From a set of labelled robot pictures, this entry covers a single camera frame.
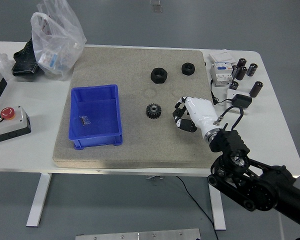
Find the black cable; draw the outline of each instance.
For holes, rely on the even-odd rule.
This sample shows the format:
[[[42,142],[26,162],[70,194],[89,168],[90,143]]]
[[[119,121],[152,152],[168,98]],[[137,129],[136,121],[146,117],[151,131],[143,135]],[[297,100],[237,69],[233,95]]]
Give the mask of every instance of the black cable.
[[[224,101],[227,101],[227,100],[232,101],[232,99],[227,98],[227,99],[225,99],[225,100],[223,100],[223,101],[218,101],[217,104],[223,103]]]
[[[194,199],[194,197],[190,194],[190,192],[188,191],[187,187],[186,187],[186,184],[184,181],[182,181],[182,179],[178,176],[176,176],[183,184],[186,192],[189,194],[189,196],[192,198],[192,200],[195,202],[195,204],[199,207],[199,209],[204,213],[204,215],[208,218],[208,220],[210,221],[210,223],[212,224],[212,228],[213,228],[213,231],[214,231],[214,234],[216,236],[216,239],[219,240],[218,238],[218,235],[217,235],[217,231],[215,230],[215,224],[214,222],[211,220],[211,218],[206,214],[205,210],[203,210],[203,208],[199,205],[199,203]]]
[[[225,99],[223,101],[219,101],[219,98],[217,98],[214,95],[214,93],[212,92],[212,83],[213,82],[214,82],[213,80],[211,80],[211,82],[210,82],[210,92],[211,92],[211,96],[212,96],[213,105],[217,105],[217,104],[223,103],[224,101],[227,101],[227,100],[232,101],[232,99]]]
[[[214,93],[212,92],[212,83],[213,82],[214,82],[214,80],[211,80],[211,82],[210,82],[210,92],[211,92],[213,104],[216,105],[219,102],[219,98],[215,97]]]
[[[238,108],[240,110],[240,116],[238,117],[238,119],[235,121],[235,123],[233,124],[232,128],[231,128],[231,131],[238,125],[238,123],[240,122],[240,120],[243,118],[244,116],[244,109],[241,107],[241,106],[230,106],[228,107],[222,114],[221,114],[221,117],[225,116],[225,114],[230,110],[230,109],[233,109],[233,108]]]

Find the red button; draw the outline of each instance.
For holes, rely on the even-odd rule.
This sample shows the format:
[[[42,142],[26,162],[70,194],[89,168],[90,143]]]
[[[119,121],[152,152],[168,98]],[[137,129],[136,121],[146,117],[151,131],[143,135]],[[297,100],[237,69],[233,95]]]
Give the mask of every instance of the red button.
[[[15,116],[15,110],[12,107],[6,107],[1,111],[0,115],[4,119],[9,120]]]

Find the black gear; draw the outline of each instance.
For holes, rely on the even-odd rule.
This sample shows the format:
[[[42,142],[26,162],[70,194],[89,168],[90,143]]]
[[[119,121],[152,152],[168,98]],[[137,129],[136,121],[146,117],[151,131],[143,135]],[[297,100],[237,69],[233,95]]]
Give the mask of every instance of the black gear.
[[[161,107],[155,103],[149,104],[146,107],[146,115],[151,119],[157,119],[161,115]]]

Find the black hex nut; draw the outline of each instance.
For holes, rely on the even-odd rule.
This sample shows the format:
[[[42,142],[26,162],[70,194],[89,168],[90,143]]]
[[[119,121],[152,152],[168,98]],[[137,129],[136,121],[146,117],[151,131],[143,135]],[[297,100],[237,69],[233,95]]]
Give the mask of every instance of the black hex nut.
[[[196,69],[195,69],[195,65],[193,65],[193,64],[190,63],[190,62],[184,63],[184,64],[182,65],[182,67],[181,67],[182,73],[183,73],[184,75],[188,75],[188,76],[194,74],[195,70],[196,70]]]
[[[168,77],[167,71],[161,67],[157,67],[157,68],[153,69],[151,72],[151,80],[155,84],[165,83],[165,81],[167,80],[167,77]]]

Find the black capacitor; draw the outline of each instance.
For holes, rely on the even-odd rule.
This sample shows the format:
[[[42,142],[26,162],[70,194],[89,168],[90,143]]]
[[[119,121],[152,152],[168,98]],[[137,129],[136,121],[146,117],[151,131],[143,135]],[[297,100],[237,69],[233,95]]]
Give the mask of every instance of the black capacitor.
[[[257,68],[258,68],[257,64],[251,63],[250,67],[248,68],[248,71],[246,72],[246,75],[252,77],[255,74]]]
[[[237,90],[239,83],[236,81],[230,82],[229,89]]]
[[[263,86],[264,86],[264,84],[262,82],[256,81],[253,85],[253,88],[249,92],[250,97],[255,98]]]
[[[247,60],[245,58],[240,58],[238,63],[237,63],[237,66],[238,68],[242,67],[242,66],[245,66],[247,63]]]
[[[246,68],[245,66],[241,66],[241,67],[238,69],[235,78],[238,79],[238,80],[244,79],[244,76],[246,75],[246,72],[247,72],[247,68]]]
[[[238,66],[237,65],[233,65],[232,66],[232,73],[231,73],[233,79],[236,78],[237,73],[238,73]]]

